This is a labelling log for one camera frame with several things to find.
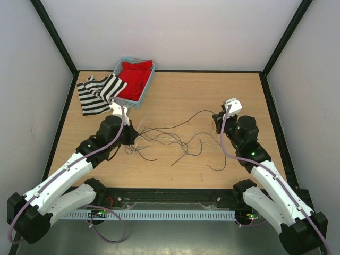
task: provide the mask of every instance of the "gray floor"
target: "gray floor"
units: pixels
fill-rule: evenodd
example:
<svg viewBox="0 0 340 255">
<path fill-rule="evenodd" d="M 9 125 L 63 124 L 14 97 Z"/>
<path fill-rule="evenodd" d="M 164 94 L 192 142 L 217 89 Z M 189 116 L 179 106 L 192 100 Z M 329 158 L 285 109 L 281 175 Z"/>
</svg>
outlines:
<svg viewBox="0 0 340 255">
<path fill-rule="evenodd" d="M 287 255 L 268 223 L 250 228 L 238 228 L 234 222 L 194 221 L 126 221 L 126 225 L 127 240 L 107 244 L 89 229 L 85 220 L 60 220 L 39 242 L 22 243 L 18 255 Z M 114 220 L 102 223 L 98 229 L 111 240 L 122 234 L 120 223 Z"/>
</svg>

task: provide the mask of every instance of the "cloth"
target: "cloth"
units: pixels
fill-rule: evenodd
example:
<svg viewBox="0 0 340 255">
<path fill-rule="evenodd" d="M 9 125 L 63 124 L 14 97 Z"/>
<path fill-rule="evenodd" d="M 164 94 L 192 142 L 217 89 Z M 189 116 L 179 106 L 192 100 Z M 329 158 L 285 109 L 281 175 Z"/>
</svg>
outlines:
<svg viewBox="0 0 340 255">
<path fill-rule="evenodd" d="M 127 82 L 127 86 L 118 94 L 118 97 L 138 101 L 150 77 L 151 67 L 151 60 L 137 64 L 123 62 L 123 70 L 119 74 L 119 78 Z"/>
<path fill-rule="evenodd" d="M 91 76 L 87 82 L 77 84 L 83 116 L 109 111 L 109 98 L 116 97 L 126 85 L 127 83 L 114 73 L 101 81 L 96 81 Z"/>
</svg>

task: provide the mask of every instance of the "black metal frame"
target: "black metal frame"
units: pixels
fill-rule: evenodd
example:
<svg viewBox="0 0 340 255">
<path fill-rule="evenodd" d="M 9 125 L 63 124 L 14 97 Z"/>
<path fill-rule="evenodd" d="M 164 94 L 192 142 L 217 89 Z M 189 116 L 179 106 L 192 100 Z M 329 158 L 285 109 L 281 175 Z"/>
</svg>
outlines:
<svg viewBox="0 0 340 255">
<path fill-rule="evenodd" d="M 67 111 L 70 106 L 73 91 L 78 79 L 80 71 L 94 71 L 94 70 L 78 70 L 69 53 L 66 50 L 57 30 L 55 29 L 51 19 L 48 16 L 42 2 L 40 0 L 30 0 L 36 9 L 38 15 L 40 16 L 42 22 L 44 23 L 46 29 L 48 30 L 52 40 L 57 46 L 60 54 L 63 56 L 66 64 L 68 65 L 70 71 L 73 74 L 73 80 L 70 86 L 69 94 L 67 96 L 64 110 L 58 125 L 58 129 L 55 135 L 55 139 L 52 145 L 52 149 L 48 158 L 48 162 L 44 171 L 42 180 L 48 177 L 50 167 L 54 158 L 54 154 L 59 142 L 61 131 L 67 116 Z M 267 65 L 263 71 L 208 71 L 208 70 L 158 70 L 158 72 L 194 72 L 194 73 L 258 73 L 262 83 L 263 92 L 267 102 L 268 110 L 270 113 L 271 122 L 274 128 L 276 141 L 279 147 L 280 155 L 282 158 L 282 163 L 284 166 L 284 171 L 287 177 L 288 184 L 295 189 L 295 192 L 299 197 L 306 202 L 309 206 L 313 207 L 312 201 L 310 199 L 308 190 L 303 190 L 299 188 L 298 180 L 295 175 L 295 170 L 291 161 L 291 157 L 288 151 L 288 147 L 284 138 L 284 133 L 281 127 L 281 123 L 277 114 L 277 110 L 274 104 L 273 96 L 270 92 L 270 87 L 267 81 L 267 76 L 270 70 L 273 68 L 277 59 L 279 58 L 281 52 L 298 26 L 299 22 L 303 18 L 308 7 L 312 3 L 312 0 L 302 0 L 299 8 L 296 10 L 292 20 L 290 21 L 287 29 L 282 35 L 278 45 L 276 46 L 274 52 L 272 53 Z M 199 202 L 201 204 L 211 204 L 216 203 L 219 208 L 228 208 L 230 210 L 249 210 L 247 207 L 239 207 L 234 202 L 232 198 L 232 190 L 226 189 L 207 189 L 207 190 L 193 190 L 193 189 L 120 189 L 120 188 L 108 188 L 108 194 L 114 198 L 114 206 L 120 207 L 123 202 Z M 15 240 L 18 240 L 20 235 L 17 233 L 15 235 Z M 10 255 L 15 255 L 18 250 L 19 245 L 12 245 L 10 250 Z"/>
</svg>

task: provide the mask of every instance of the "perforated metal strip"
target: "perforated metal strip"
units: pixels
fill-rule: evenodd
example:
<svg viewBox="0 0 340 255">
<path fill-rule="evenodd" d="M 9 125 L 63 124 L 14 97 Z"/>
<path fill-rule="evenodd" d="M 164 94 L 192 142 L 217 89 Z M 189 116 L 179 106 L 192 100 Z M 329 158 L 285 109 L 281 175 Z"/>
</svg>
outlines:
<svg viewBox="0 0 340 255">
<path fill-rule="evenodd" d="M 181 210 L 114 210 L 123 220 L 204 220 L 235 221 L 235 211 L 181 211 Z M 91 210 L 75 210 L 61 219 L 90 219 Z M 117 220 L 116 216 L 103 213 L 96 219 Z"/>
</svg>

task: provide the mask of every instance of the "robotic arm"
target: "robotic arm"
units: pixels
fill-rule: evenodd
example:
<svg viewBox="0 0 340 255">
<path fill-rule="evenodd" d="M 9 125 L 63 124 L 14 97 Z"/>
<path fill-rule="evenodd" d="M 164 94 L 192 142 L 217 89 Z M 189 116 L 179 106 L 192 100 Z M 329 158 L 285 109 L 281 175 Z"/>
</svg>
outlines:
<svg viewBox="0 0 340 255">
<path fill-rule="evenodd" d="M 107 160 L 113 149 L 120 145 L 134 144 L 138 132 L 126 115 L 128 109 L 121 109 L 117 103 L 112 103 L 110 108 L 113 110 L 112 115 L 102 121 L 96 135 L 82 141 L 61 168 L 23 196 L 14 193 L 8 199 L 7 222 L 12 224 L 16 215 L 24 209 L 15 222 L 14 229 L 28 243 L 39 241 L 67 213 L 93 202 L 98 205 L 104 200 L 106 188 L 94 178 L 86 180 L 67 194 L 64 192 L 76 180 Z"/>
<path fill-rule="evenodd" d="M 253 181 L 244 180 L 234 185 L 235 202 L 258 211 L 279 234 L 281 244 L 290 255 L 305 254 L 322 245 L 321 235 L 326 236 L 327 218 L 322 212 L 315 213 L 282 178 L 258 142 L 259 129 L 255 118 L 238 118 L 242 106 L 236 98 L 226 101 L 222 109 L 212 117 L 217 133 L 225 133 L 230 139 L 236 157 L 224 152 L 237 159 L 268 192 L 266 196 Z"/>
</svg>

